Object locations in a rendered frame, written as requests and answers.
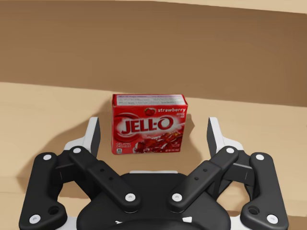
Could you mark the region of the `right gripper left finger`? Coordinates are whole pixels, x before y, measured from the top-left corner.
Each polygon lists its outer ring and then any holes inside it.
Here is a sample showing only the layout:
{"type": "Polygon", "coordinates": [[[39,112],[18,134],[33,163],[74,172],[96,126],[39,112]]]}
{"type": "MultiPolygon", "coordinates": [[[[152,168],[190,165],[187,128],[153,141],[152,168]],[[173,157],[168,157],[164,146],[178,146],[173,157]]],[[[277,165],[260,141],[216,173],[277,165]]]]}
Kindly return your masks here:
{"type": "Polygon", "coordinates": [[[60,155],[46,152],[35,157],[19,219],[21,230],[63,227],[68,216],[58,196],[63,184],[72,181],[90,198],[104,192],[124,212],[140,209],[141,197],[104,161],[97,159],[100,134],[99,118],[92,117],[85,135],[68,142],[60,155]]]}

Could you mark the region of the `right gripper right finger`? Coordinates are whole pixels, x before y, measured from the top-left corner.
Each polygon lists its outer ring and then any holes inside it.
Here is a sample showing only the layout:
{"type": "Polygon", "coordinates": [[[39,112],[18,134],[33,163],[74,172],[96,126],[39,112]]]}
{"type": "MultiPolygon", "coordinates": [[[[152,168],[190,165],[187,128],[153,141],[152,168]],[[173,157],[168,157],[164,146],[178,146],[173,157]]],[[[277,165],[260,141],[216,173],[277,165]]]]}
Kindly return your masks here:
{"type": "Polygon", "coordinates": [[[174,213],[190,212],[191,224],[204,230],[286,230],[289,221],[274,165],[269,154],[247,155],[242,145],[224,137],[218,119],[207,127],[210,159],[203,161],[167,198],[174,213]],[[217,198],[232,183],[242,183],[249,201],[231,217],[217,198]]]}

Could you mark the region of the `pale wooden shelf unit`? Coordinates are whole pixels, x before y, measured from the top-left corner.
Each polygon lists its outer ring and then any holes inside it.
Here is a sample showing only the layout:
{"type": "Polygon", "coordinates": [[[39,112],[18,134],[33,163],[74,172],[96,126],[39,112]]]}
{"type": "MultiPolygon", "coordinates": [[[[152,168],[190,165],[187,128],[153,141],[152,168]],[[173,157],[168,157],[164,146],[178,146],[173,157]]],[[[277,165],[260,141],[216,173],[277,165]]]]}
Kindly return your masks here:
{"type": "Polygon", "coordinates": [[[116,172],[190,173],[207,121],[275,163],[290,230],[307,230],[307,14],[145,1],[0,1],[0,230],[18,230],[33,160],[100,119],[116,172]],[[182,94],[174,154],[114,155],[114,93],[182,94]]]}

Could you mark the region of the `red and white carton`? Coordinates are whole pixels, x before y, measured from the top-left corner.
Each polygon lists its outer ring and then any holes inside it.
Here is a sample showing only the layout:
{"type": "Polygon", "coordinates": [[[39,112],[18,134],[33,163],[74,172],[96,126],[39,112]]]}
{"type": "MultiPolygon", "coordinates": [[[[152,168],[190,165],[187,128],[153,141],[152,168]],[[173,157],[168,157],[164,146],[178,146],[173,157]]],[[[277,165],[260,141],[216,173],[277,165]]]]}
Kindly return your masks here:
{"type": "Polygon", "coordinates": [[[187,110],[182,94],[114,94],[113,154],[179,152],[187,110]]]}

